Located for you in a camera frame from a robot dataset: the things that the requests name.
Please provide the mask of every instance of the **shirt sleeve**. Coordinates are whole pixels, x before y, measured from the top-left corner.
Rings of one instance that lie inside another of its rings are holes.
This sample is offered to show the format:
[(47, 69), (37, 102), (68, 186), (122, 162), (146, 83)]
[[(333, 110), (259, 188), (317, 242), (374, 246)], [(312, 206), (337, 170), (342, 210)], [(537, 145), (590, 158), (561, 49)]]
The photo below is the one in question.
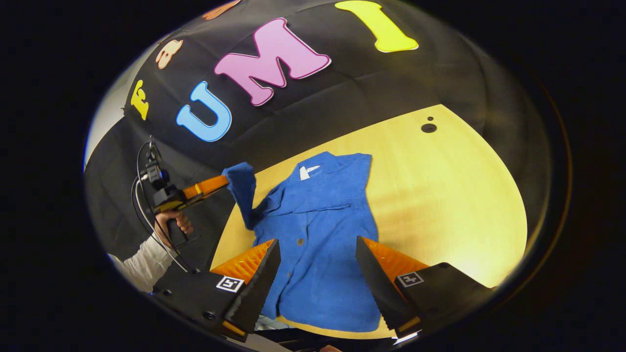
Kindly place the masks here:
[[(153, 236), (154, 233), (139, 246), (139, 251), (134, 256), (123, 262), (109, 254), (122, 275), (143, 292), (152, 292), (153, 286), (163, 277), (173, 261)], [(177, 255), (173, 250), (170, 252), (173, 256)]]

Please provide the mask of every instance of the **person's arm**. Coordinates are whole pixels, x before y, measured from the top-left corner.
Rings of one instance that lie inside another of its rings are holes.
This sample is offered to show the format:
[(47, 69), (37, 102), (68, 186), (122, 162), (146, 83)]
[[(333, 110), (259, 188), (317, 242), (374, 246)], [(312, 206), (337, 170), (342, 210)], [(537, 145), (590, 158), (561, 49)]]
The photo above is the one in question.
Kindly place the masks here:
[[(161, 225), (163, 230), (168, 233), (166, 222), (169, 219), (176, 219), (180, 229), (190, 234), (193, 232), (191, 222), (182, 212), (163, 212), (156, 216), (156, 221)], [(155, 231), (163, 243), (169, 248), (170, 253), (176, 256), (176, 252), (172, 249), (167, 236), (163, 235), (155, 222)], [(117, 257), (109, 254), (115, 267), (124, 275), (124, 277), (132, 283), (139, 291), (152, 292), (153, 286), (163, 277), (165, 271), (172, 264), (173, 259), (167, 252), (159, 246), (157, 240), (150, 236), (139, 247), (137, 253), (125, 261), (119, 260)]]

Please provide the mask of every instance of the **black cloth backdrop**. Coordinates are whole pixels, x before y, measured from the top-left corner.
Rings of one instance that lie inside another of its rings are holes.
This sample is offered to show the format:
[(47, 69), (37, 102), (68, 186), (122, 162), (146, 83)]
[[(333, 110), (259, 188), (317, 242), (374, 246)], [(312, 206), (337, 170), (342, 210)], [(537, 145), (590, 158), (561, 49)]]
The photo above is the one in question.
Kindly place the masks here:
[[(550, 153), (529, 97), (510, 72), (447, 24), (406, 3), (376, 2), (418, 41), (418, 49), (376, 50), (370, 30), (329, 1), (242, 0), (221, 16), (210, 21), (198, 17), (164, 39), (133, 81), (125, 116), (100, 141), (85, 169), (88, 207), (104, 250), (124, 260), (148, 236), (134, 214), (130, 187), (137, 151), (150, 134), (172, 182), (184, 188), (244, 161), (258, 172), (360, 128), (440, 103), (482, 135), (504, 161), (523, 198), (531, 234), (548, 195)], [(258, 56), (254, 31), (279, 17), (332, 63), (301, 80), (290, 79), (289, 68), (281, 63), (287, 86), (262, 83), (274, 96), (253, 106), (246, 91), (213, 69), (227, 53)], [(184, 40), (183, 47), (158, 70), (155, 58), (172, 39)], [(143, 80), (150, 104), (145, 121), (130, 105), (137, 80)], [(205, 124), (215, 123), (202, 103), (189, 99), (201, 81), (232, 113), (230, 130), (212, 143), (175, 121), (178, 110), (189, 104)], [(233, 206), (232, 196), (222, 190), (186, 210), (202, 235), (182, 249), (191, 266), (208, 269)], [(173, 265), (161, 282), (182, 274)]]

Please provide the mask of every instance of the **white tag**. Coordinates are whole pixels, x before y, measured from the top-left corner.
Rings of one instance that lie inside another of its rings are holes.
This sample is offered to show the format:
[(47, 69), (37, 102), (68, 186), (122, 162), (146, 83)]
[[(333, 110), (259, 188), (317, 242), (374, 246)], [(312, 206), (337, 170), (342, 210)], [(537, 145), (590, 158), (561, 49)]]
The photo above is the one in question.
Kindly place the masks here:
[(313, 167), (309, 167), (309, 168), (306, 168), (304, 166), (301, 167), (300, 168), (300, 181), (306, 180), (306, 179), (310, 179), (309, 172), (317, 169), (318, 167), (319, 167), (319, 165), (316, 165), (316, 166), (313, 166)]

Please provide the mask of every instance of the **table surface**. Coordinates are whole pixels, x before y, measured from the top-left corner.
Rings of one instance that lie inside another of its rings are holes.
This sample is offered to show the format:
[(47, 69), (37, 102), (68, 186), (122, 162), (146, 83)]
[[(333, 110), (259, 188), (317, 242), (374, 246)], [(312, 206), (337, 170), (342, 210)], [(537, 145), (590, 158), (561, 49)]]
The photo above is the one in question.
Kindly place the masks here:
[[(428, 123), (436, 125), (434, 132), (422, 130)], [(254, 207), (298, 162), (325, 151), (372, 155), (366, 195), (385, 246), (431, 266), (448, 262), (487, 287), (499, 285), (521, 260), (526, 215), (515, 181), (485, 140), (445, 106), (362, 128), (257, 173)], [(250, 249), (253, 241), (235, 205), (211, 268)], [(395, 337), (382, 317), (368, 333), (278, 320), (338, 338)]]

